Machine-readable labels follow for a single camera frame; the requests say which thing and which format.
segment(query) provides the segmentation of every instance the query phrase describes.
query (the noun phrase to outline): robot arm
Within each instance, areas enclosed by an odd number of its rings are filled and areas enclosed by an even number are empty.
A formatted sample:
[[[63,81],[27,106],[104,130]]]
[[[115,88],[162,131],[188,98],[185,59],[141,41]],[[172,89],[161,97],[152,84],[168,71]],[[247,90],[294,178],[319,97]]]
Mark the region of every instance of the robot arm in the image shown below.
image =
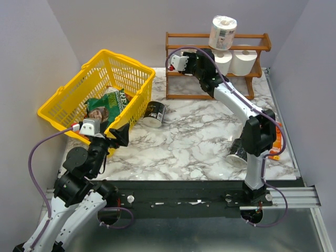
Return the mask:
[[[202,50],[214,60],[210,49]],[[203,91],[226,105],[245,125],[241,136],[243,147],[247,152],[245,185],[252,198],[260,196],[266,190],[261,179],[262,158],[272,148],[276,139],[276,129],[274,124],[253,109],[273,119],[275,119],[274,112],[272,110],[263,111],[255,106],[239,93],[225,76],[223,77],[227,83],[224,84],[215,66],[201,52],[185,51],[183,56],[173,55],[170,69],[175,69],[182,74],[192,74],[199,80]]]
[[[89,148],[75,147],[68,152],[63,164],[67,171],[55,182],[51,217],[46,214],[32,237],[16,246],[14,252],[64,252],[69,241],[91,216],[104,208],[107,202],[112,206],[117,204],[116,187],[105,180],[94,185],[89,179],[98,176],[109,148],[128,145],[128,131],[128,123],[118,130],[111,129],[115,137],[111,139],[99,133],[98,120],[83,120],[80,133],[91,140]]]

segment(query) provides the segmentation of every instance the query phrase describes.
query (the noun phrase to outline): wooden rack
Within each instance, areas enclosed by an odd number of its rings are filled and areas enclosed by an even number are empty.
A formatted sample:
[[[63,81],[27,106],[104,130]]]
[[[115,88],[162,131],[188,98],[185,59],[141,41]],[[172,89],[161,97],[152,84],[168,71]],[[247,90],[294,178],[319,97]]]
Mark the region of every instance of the wooden rack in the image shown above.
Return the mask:
[[[169,50],[178,49],[183,46],[187,45],[170,45],[169,44],[169,38],[208,38],[209,34],[186,34],[186,33],[166,33],[166,57],[168,57]],[[268,34],[264,33],[262,35],[257,34],[236,34],[235,38],[246,38],[246,39],[259,39],[260,43],[258,46],[235,46],[232,45],[229,50],[255,50],[257,52],[257,59],[252,67],[251,72],[244,76],[246,81],[246,86],[248,90],[248,95],[246,96],[247,99],[252,100],[254,98],[254,92],[253,92],[253,86],[252,86],[252,79],[253,77],[260,78],[262,75],[262,70],[260,66],[260,54],[261,51],[270,51],[271,50],[271,41],[269,40]],[[193,45],[197,48],[210,48],[209,45]],[[208,100],[212,99],[208,95],[192,95],[192,94],[168,94],[169,92],[169,76],[185,76],[180,74],[177,71],[167,71],[166,70],[166,98],[167,99],[202,99],[202,100]],[[233,73],[228,73],[226,75],[229,77],[238,77],[234,75]]]

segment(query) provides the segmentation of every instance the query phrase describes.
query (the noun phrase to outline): marble surface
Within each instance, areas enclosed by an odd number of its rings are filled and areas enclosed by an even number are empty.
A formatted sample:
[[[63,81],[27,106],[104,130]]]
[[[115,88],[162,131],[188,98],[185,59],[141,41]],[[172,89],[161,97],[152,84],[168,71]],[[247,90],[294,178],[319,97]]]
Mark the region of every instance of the marble surface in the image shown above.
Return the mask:
[[[243,180],[246,168],[235,167],[225,159],[242,129],[237,117],[218,101],[166,100],[164,69],[155,71],[152,100],[166,105],[163,125],[149,128],[140,119],[130,132],[129,146],[108,158],[106,171],[97,180]],[[231,82],[241,93],[247,93],[242,79]],[[191,77],[180,77],[170,86],[170,93],[200,92]],[[276,111],[265,76],[254,78],[253,86],[253,103]],[[74,146],[85,144],[69,138],[65,153]],[[288,150],[279,162],[267,161],[266,179],[296,179]]]

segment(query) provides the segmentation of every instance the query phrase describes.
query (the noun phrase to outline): yellow basket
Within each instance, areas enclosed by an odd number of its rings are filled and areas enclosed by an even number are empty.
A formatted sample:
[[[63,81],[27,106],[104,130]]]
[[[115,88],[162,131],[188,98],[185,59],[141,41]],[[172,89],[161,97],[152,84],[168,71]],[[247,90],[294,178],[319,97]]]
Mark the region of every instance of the yellow basket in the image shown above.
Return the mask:
[[[59,131],[82,121],[86,112],[84,104],[89,98],[101,98],[107,86],[124,88],[133,99],[106,129],[105,134],[112,138],[110,128],[118,129],[127,122],[130,128],[139,120],[151,100],[152,81],[155,71],[140,62],[106,49],[99,51],[81,71],[37,111],[37,114],[51,123]],[[75,132],[66,133],[69,137],[89,144],[89,140]]]

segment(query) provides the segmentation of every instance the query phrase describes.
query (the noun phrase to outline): black can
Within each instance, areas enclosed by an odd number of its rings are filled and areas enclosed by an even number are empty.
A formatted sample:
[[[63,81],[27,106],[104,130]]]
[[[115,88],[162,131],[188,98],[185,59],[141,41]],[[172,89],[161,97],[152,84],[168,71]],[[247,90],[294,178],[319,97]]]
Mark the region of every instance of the black can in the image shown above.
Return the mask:
[[[233,166],[246,167],[247,153],[241,142],[241,138],[237,138],[233,141],[229,155],[226,157],[226,161]]]
[[[159,128],[162,125],[166,106],[158,101],[150,101],[147,105],[143,123],[148,127]]]

